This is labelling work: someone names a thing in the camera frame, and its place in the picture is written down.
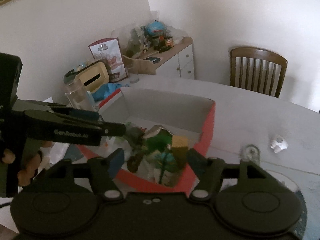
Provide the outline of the left hand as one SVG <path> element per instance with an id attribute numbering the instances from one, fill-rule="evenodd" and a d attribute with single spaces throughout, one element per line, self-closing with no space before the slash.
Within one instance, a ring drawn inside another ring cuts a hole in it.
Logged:
<path id="1" fill-rule="evenodd" d="M 53 144 L 54 143 L 52 141 L 42 141 L 42 145 L 36 151 L 36 153 L 33 153 L 31 157 L 24 162 L 22 169 L 17 173 L 19 186 L 28 186 L 30 184 L 31 179 L 35 176 L 35 173 L 42 161 L 41 148 L 51 148 Z M 15 159 L 15 154 L 11 150 L 4 150 L 2 157 L 2 162 L 4 164 L 11 165 L 14 163 Z"/>

